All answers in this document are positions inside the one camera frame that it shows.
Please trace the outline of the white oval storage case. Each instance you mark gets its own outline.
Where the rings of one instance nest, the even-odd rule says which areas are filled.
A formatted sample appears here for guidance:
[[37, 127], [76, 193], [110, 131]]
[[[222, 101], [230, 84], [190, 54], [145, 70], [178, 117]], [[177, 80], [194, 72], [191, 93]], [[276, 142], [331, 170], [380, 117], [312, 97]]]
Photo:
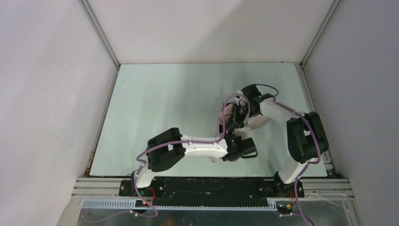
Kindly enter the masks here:
[[259, 129], [263, 126], [265, 126], [267, 123], [269, 123], [271, 121], [271, 118], [266, 116], [266, 115], [262, 115], [262, 114], [258, 114], [255, 116], [250, 117], [247, 120], [247, 126], [251, 129]]

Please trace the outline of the pink folding umbrella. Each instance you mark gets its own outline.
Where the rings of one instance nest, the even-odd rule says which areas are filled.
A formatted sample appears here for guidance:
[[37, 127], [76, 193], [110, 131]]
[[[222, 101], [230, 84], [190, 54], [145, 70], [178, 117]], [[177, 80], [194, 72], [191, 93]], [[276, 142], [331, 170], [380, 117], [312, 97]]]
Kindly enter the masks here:
[[[224, 139], [225, 134], [222, 134], [221, 136], [219, 135], [219, 124], [230, 124], [231, 123], [231, 115], [232, 115], [232, 107], [233, 107], [233, 102], [228, 102], [225, 106], [222, 107], [222, 110], [220, 111], [218, 115], [218, 125], [217, 125], [217, 131], [216, 131], [216, 136], [218, 138], [222, 137]], [[216, 157], [209, 157], [209, 160], [212, 163], [216, 163], [217, 160], [223, 160], [223, 157], [216, 158]]]

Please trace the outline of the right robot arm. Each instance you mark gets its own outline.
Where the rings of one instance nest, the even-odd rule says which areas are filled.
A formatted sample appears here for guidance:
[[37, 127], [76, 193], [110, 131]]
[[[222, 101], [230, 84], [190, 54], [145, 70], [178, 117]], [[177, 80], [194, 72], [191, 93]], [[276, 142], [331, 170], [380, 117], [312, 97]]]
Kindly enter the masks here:
[[283, 184], [298, 180], [309, 165], [318, 164], [321, 155], [329, 149], [320, 116], [316, 112], [298, 111], [277, 99], [276, 95], [262, 94], [258, 84], [248, 85], [237, 91], [227, 129], [248, 141], [253, 130], [275, 121], [287, 131], [289, 157], [277, 171]]

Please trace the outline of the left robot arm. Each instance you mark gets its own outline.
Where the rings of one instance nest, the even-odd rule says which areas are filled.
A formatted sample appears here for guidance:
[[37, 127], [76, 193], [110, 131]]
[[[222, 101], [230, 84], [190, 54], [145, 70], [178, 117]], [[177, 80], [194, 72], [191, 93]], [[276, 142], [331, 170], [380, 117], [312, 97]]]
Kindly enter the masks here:
[[191, 137], [170, 128], [148, 140], [146, 150], [136, 158], [141, 163], [132, 174], [134, 187], [147, 188], [158, 173], [167, 171], [184, 157], [211, 157], [222, 161], [255, 158], [258, 151], [248, 127], [226, 130], [213, 138]]

